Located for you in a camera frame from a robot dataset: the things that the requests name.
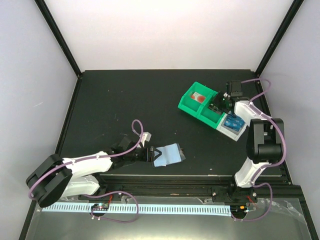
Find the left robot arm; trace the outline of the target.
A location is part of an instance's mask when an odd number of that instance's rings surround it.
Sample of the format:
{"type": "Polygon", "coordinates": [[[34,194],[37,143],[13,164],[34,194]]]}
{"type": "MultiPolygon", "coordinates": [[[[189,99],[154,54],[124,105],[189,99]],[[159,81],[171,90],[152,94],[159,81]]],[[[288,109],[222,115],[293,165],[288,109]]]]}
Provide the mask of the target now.
{"type": "Polygon", "coordinates": [[[29,197],[42,208],[77,195],[92,195],[101,200],[108,188],[99,179],[100,173],[136,162],[153,164],[163,155],[160,148],[149,145],[150,138],[148,132],[142,137],[125,136],[105,150],[82,157],[62,158],[52,154],[27,177],[29,197]]]}

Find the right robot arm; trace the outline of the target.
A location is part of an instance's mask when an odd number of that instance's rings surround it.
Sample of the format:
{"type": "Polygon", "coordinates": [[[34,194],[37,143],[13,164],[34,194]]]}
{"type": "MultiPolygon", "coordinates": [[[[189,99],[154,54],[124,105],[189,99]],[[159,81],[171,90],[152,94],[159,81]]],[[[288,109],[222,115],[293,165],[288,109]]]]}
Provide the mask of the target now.
{"type": "Polygon", "coordinates": [[[219,92],[209,105],[224,114],[216,127],[220,133],[237,141],[248,130],[246,160],[226,189],[226,196],[235,203],[246,199],[263,171],[281,165],[287,153],[284,122],[258,109],[253,98],[243,95],[242,85],[242,81],[227,82],[226,91],[219,92]]]}

